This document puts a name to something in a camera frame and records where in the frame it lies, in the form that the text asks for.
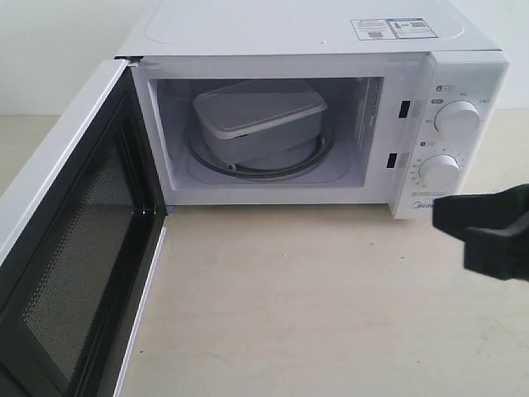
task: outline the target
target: microwave door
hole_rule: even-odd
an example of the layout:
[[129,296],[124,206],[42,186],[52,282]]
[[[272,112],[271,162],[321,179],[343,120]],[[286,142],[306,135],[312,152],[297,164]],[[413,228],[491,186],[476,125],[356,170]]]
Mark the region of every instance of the microwave door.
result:
[[0,198],[0,395],[114,394],[164,217],[131,71],[103,62]]

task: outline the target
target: microwave oven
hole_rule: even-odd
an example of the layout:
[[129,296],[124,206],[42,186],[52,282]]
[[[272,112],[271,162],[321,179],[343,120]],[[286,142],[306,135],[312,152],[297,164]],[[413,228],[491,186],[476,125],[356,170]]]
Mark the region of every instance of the microwave oven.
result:
[[153,5],[0,198],[2,395],[119,395],[179,205],[430,216],[507,68],[444,0]]

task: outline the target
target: label sticker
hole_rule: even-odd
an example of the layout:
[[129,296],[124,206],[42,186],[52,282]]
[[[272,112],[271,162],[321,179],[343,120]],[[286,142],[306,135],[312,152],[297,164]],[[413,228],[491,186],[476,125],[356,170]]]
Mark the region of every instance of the label sticker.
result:
[[388,19],[391,30],[398,39],[435,39],[436,33],[422,18]]
[[385,19],[354,19],[350,23],[358,40],[397,40]]

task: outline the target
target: white food container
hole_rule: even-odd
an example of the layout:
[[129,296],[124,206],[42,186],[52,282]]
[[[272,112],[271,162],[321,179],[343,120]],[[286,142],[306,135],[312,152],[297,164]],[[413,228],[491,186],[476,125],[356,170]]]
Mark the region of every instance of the white food container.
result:
[[207,145],[241,164],[315,139],[324,99],[302,80],[250,80],[198,95],[193,102]]

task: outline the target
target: power knob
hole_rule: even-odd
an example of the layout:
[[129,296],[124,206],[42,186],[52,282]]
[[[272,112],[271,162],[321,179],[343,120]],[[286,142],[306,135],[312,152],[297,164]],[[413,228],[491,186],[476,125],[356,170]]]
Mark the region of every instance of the power knob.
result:
[[457,182],[460,167],[451,155],[435,155],[422,163],[419,176],[429,189],[443,190]]
[[472,134],[479,129],[481,117],[476,107],[467,101],[452,102],[442,108],[436,116],[436,130],[444,136]]

